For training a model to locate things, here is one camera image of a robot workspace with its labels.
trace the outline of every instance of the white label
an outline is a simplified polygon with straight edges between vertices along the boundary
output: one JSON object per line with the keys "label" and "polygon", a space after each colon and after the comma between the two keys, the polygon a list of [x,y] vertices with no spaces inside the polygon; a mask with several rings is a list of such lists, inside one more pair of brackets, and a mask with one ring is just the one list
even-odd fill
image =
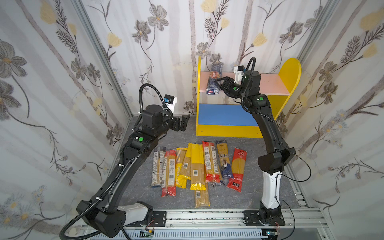
{"label": "white label", "polygon": [[214,146],[211,146],[212,150],[212,159],[214,163],[214,172],[218,174],[218,165],[217,165],[217,158],[216,158],[216,149]]}
{"label": "white label", "polygon": [[160,156],[159,156],[159,179],[160,180],[163,178],[164,155],[165,155],[165,152],[160,151]]}
{"label": "white label", "polygon": [[152,169],[152,184],[157,182],[157,159],[158,159],[158,153],[159,152],[154,152],[153,153],[153,169]]}
{"label": "white label", "polygon": [[163,176],[161,178],[161,188],[165,188],[166,187],[166,180],[165,180],[165,176],[167,175],[167,157],[164,157],[164,163],[163,163]]}
{"label": "white label", "polygon": [[209,157],[209,147],[204,148],[204,154],[205,154],[205,169],[206,170],[211,170],[211,158]]}
{"label": "white label", "polygon": [[168,185],[175,185],[175,159],[169,159]]}

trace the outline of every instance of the toy shelf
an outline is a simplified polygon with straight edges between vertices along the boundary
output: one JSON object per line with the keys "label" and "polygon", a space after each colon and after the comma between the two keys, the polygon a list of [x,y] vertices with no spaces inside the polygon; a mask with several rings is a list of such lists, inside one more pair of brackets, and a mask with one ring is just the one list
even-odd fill
{"label": "toy shelf", "polygon": [[[300,76],[301,64],[296,58],[288,59],[278,74],[261,73],[260,93],[268,95],[274,119],[282,111],[296,89]],[[234,73],[222,73],[222,77],[235,77]],[[206,95],[209,72],[199,69],[197,75],[197,118],[196,135],[214,137],[258,137],[262,138],[260,129],[251,114],[245,112],[240,104],[210,104],[210,99],[226,97],[219,94]]]}

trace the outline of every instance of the floral wallpaper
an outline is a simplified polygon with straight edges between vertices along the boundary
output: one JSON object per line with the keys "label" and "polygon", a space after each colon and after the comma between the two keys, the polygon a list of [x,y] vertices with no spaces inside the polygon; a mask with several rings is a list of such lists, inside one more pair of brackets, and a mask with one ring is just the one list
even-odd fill
{"label": "floral wallpaper", "polygon": [[[384,234],[377,221],[384,214],[383,51],[383,2],[341,1],[277,119],[311,166],[301,184],[309,204],[323,211],[338,240],[361,239],[366,229],[369,239]],[[308,177],[301,160],[292,165],[298,179]]]}
{"label": "floral wallpaper", "polygon": [[70,2],[3,1],[0,22],[1,235],[57,238],[107,177],[128,117]]}
{"label": "floral wallpaper", "polygon": [[[139,111],[138,89],[155,85],[178,97],[176,114],[196,114],[197,61],[209,71],[223,71],[257,58],[256,69],[277,73],[297,57],[325,0],[82,0],[103,43],[133,113]],[[158,104],[145,89],[144,104]],[[235,104],[224,95],[203,103]]]}

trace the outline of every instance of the wall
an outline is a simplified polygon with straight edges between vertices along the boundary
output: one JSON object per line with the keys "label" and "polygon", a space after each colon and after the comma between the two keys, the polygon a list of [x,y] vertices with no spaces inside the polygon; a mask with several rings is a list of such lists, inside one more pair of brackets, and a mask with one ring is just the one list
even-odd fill
{"label": "wall", "polygon": [[1,237],[58,238],[128,118],[70,2],[1,1],[0,36]]}
{"label": "wall", "polygon": [[[338,5],[278,119],[312,168],[302,183],[338,240],[382,239],[384,230],[384,4]],[[309,171],[293,161],[298,179]]]}
{"label": "wall", "polygon": [[[297,57],[326,1],[305,0],[83,0],[133,111],[138,89],[155,85],[178,97],[176,114],[196,113],[197,59],[224,71],[257,58],[261,73],[278,72]],[[233,103],[232,99],[203,99]],[[159,104],[152,89],[144,105]]]}

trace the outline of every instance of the shelf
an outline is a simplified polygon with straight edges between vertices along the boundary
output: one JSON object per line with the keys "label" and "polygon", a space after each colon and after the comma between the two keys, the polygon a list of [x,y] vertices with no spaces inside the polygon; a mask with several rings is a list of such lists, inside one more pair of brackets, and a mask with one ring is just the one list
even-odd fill
{"label": "shelf", "polygon": [[221,126],[250,126],[257,127],[257,122],[251,114],[240,105],[200,104],[199,124]]}
{"label": "shelf", "polygon": [[[289,96],[289,91],[281,80],[279,74],[268,74],[268,73],[260,73],[261,81],[260,81],[260,93],[265,95],[281,95],[281,96]],[[224,72],[222,73],[222,77],[230,77],[235,78],[234,73]],[[200,73],[200,93],[205,93],[208,84],[209,72],[202,71]],[[222,91],[219,92],[219,95],[225,96],[225,93]]]}

